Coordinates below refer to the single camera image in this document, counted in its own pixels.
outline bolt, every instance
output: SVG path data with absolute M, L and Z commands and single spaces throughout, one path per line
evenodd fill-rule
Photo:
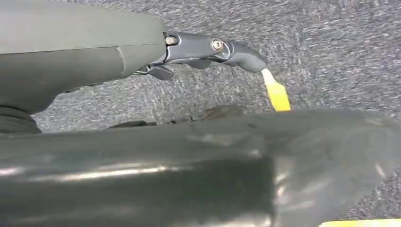
M 224 48 L 223 46 L 223 41 L 219 39 L 213 39 L 212 42 L 210 43 L 212 49 L 216 52 L 221 52 Z
M 178 40 L 174 36 L 166 37 L 166 44 L 167 45 L 174 45 L 174 44 L 177 44 L 177 43 L 178 43 Z

